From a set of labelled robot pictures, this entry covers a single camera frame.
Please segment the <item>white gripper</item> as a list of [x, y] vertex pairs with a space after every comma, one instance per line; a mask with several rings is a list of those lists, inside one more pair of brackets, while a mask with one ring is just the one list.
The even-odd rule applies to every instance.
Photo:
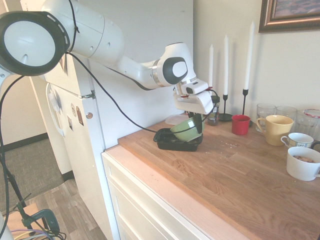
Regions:
[[207, 115], [214, 108], [211, 95], [203, 91], [198, 94], [191, 94], [186, 97], [182, 97], [174, 93], [175, 107], [179, 110], [186, 111], [189, 118], [192, 118], [195, 114], [195, 127], [198, 134], [203, 133], [203, 119], [202, 115]]

